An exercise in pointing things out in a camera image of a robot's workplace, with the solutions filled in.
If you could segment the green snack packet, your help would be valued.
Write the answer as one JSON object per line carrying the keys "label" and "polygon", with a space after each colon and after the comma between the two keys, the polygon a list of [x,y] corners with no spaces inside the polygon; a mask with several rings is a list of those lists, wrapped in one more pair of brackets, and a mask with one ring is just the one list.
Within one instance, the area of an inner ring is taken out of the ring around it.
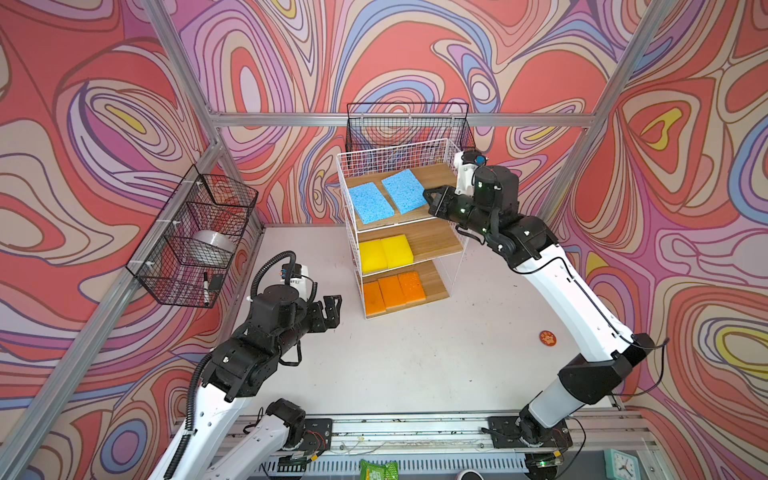
{"label": "green snack packet", "polygon": [[399,470],[396,462],[375,463],[366,460],[359,462],[360,480],[398,480]]}

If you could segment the red star button badge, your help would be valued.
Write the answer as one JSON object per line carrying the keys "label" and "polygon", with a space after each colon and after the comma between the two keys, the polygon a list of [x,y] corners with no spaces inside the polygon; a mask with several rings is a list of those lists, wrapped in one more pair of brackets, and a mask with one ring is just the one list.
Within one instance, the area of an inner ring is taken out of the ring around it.
{"label": "red star button badge", "polygon": [[542,330],[539,333],[539,340],[542,344],[548,347],[554,347],[557,344],[556,335],[549,330]]}

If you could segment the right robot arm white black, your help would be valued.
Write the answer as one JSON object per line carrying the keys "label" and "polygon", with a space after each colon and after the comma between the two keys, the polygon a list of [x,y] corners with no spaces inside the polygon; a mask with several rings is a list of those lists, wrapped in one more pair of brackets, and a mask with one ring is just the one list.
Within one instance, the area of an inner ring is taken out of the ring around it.
{"label": "right robot arm white black", "polygon": [[424,190],[429,214],[454,223],[458,232],[489,247],[525,277],[579,348],[515,420],[516,438],[538,447],[568,416],[611,394],[652,351],[665,346],[622,323],[577,273],[547,224],[520,212],[516,174],[502,166],[480,166],[469,180],[469,192],[450,185]]}

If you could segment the teal alarm clock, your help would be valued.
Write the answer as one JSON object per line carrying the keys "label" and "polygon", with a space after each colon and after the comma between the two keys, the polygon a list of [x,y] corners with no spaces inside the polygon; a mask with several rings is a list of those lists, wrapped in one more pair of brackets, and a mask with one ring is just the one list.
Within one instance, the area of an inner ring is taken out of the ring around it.
{"label": "teal alarm clock", "polygon": [[628,453],[607,449],[603,452],[605,475],[610,480],[640,480],[641,468],[639,459]]}

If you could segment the blue sponge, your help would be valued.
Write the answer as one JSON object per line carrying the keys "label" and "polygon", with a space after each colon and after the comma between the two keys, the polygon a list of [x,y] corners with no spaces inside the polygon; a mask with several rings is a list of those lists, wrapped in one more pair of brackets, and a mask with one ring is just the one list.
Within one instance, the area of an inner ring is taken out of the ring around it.
{"label": "blue sponge", "polygon": [[400,214],[407,214],[426,205],[424,187],[410,169],[384,178],[382,185]]}
{"label": "blue sponge", "polygon": [[363,225],[386,220],[395,215],[394,209],[373,182],[350,188],[349,195]]}

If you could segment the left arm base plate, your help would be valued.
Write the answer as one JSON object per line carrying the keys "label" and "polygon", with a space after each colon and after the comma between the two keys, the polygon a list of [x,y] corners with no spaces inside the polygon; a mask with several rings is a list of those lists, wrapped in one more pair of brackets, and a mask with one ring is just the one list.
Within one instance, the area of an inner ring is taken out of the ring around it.
{"label": "left arm base plate", "polygon": [[302,452],[304,456],[325,452],[332,446],[332,433],[331,418],[307,418],[300,426],[289,429],[288,440],[279,452]]}

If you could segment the black marker pen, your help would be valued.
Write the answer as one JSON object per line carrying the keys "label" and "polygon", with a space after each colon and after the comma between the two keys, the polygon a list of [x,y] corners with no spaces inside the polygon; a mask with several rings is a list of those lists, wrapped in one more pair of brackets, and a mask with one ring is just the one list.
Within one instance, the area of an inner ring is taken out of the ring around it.
{"label": "black marker pen", "polygon": [[205,307],[209,307],[210,306],[209,277],[208,277],[208,272],[206,272],[206,271],[203,272],[203,282],[202,283],[203,283],[203,287],[202,287],[203,305]]}

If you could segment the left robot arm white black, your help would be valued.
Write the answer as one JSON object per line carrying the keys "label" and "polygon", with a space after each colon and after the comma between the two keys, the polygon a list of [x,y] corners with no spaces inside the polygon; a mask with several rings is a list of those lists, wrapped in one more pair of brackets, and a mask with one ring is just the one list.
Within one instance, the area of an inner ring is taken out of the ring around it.
{"label": "left robot arm white black", "polygon": [[342,298],[318,299],[317,284],[301,271],[293,251],[269,259],[250,288],[244,323],[196,366],[188,388],[184,422],[151,473],[153,479],[247,479],[267,470],[280,451],[307,465],[331,445],[332,422],[308,421],[304,409],[280,398],[226,454],[217,453],[242,411],[285,360],[299,351],[307,334],[325,333],[340,324]]}

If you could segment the yellow sponge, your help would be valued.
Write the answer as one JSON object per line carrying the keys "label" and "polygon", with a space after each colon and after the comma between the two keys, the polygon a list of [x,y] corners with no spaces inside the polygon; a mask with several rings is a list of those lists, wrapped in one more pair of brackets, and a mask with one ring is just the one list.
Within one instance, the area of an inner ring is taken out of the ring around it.
{"label": "yellow sponge", "polygon": [[360,265],[363,275],[388,268],[388,260],[381,240],[370,240],[359,245]]}
{"label": "yellow sponge", "polygon": [[414,263],[414,254],[404,234],[381,239],[387,269],[397,269]]}

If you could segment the orange sponge with pale back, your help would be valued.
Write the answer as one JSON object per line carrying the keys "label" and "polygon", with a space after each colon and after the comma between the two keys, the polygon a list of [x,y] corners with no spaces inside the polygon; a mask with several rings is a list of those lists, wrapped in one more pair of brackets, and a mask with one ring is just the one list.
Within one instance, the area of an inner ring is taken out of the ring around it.
{"label": "orange sponge with pale back", "polygon": [[365,313],[367,317],[386,312],[386,304],[378,281],[363,285]]}

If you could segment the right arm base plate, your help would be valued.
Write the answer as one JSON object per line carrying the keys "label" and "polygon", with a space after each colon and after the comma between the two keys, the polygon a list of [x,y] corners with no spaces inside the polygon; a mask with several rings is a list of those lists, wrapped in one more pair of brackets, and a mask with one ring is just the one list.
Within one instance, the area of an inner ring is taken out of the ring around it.
{"label": "right arm base plate", "polygon": [[573,446],[564,420],[554,427],[542,427],[532,417],[491,416],[480,432],[489,435],[496,449],[551,448],[568,450]]}

